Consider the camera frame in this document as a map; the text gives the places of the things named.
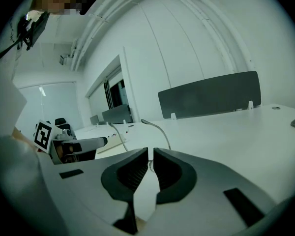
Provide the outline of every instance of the cable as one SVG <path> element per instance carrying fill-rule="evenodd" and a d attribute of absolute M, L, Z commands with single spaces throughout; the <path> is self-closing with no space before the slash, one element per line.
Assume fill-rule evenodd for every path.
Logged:
<path fill-rule="evenodd" d="M 147 120 L 144 120 L 144 119 L 141 119 L 141 122 L 144 123 L 144 124 L 152 125 L 152 126 L 158 128 L 160 131 L 162 131 L 163 135 L 164 135 L 165 138 L 166 138 L 166 141 L 167 141 L 167 144 L 168 144 L 168 148 L 169 148 L 169 149 L 172 149 L 172 148 L 171 148 L 171 145 L 169 144 L 168 138 L 167 138 L 167 136 L 166 136 L 166 134 L 165 134 L 165 132 L 164 132 L 163 129 L 161 129 L 159 126 L 157 126 L 157 125 L 155 125 L 155 124 L 153 124 L 153 123 L 151 123 L 151 122 L 148 122 Z"/>
<path fill-rule="evenodd" d="M 122 138 L 121 138 L 121 135 L 119 134 L 118 129 L 116 129 L 116 127 L 115 127 L 111 122 L 109 123 L 109 125 L 110 125 L 111 127 L 113 127 L 113 128 L 117 131 L 117 133 L 118 133 L 118 135 L 119 135 L 119 138 L 120 138 L 120 140 L 121 140 L 121 142 L 122 142 L 122 145 L 123 145 L 124 149 L 125 149 L 127 152 L 129 152 L 128 149 L 127 149 L 127 147 L 126 147 L 126 145 L 123 143 L 123 140 L 122 140 Z"/>

